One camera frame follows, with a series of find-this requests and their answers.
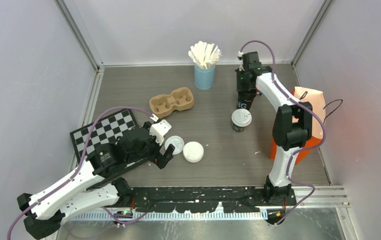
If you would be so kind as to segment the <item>stack of white lids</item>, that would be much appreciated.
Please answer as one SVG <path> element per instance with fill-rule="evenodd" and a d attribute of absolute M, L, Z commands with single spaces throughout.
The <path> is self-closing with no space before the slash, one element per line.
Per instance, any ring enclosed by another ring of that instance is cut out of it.
<path fill-rule="evenodd" d="M 183 156 L 189 163 L 197 163 L 204 157 L 204 147 L 196 141 L 190 141 L 183 147 Z"/>

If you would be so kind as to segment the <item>white plastic cup lid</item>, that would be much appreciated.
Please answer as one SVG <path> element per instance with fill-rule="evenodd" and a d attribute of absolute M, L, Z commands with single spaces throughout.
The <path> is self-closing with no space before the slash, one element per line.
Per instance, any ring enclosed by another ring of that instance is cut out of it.
<path fill-rule="evenodd" d="M 245 128 L 252 122 L 252 115 L 249 110 L 245 108 L 239 108 L 232 112 L 231 121 L 234 125 Z"/>

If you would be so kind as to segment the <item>black paper coffee cup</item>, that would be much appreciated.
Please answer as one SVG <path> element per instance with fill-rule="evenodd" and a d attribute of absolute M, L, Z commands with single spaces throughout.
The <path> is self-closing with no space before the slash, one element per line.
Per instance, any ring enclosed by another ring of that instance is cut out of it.
<path fill-rule="evenodd" d="M 231 122 L 232 128 L 236 132 L 242 132 L 248 125 L 249 123 L 239 123 L 239 122 Z"/>

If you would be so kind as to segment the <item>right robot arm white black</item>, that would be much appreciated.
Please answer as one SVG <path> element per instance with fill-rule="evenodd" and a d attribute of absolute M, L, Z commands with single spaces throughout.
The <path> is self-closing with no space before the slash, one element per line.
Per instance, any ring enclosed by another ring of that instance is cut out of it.
<path fill-rule="evenodd" d="M 238 59 L 237 90 L 261 92 L 276 112 L 272 128 L 276 153 L 263 188 L 264 200 L 274 206 L 291 193 L 290 177 L 298 151 L 312 137 L 313 116 L 310 112 L 313 107 L 309 102 L 295 98 L 271 68 L 262 67 L 256 51 L 238 52 Z"/>

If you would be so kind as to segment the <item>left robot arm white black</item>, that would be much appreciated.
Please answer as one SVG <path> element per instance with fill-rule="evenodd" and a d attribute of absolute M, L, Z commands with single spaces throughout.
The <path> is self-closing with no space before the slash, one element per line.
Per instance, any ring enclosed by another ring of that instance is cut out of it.
<path fill-rule="evenodd" d="M 115 140 L 94 147 L 81 166 L 47 189 L 18 196 L 26 231 L 36 240 L 43 239 L 83 213 L 131 204 L 134 192 L 122 175 L 147 161 L 163 169 L 175 150 L 171 144 L 165 153 L 160 152 L 171 128 L 166 120 L 160 120 L 126 130 Z"/>

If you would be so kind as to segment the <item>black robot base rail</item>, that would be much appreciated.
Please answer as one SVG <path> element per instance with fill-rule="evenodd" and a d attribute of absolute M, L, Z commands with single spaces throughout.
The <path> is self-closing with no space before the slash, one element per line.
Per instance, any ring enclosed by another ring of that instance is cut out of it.
<path fill-rule="evenodd" d="M 261 186 L 133 187 L 112 207 L 134 207 L 141 213 L 212 213 L 218 207 L 225 213 L 254 213 L 260 207 L 290 207 L 296 203 L 293 190 L 287 197 L 268 198 Z"/>

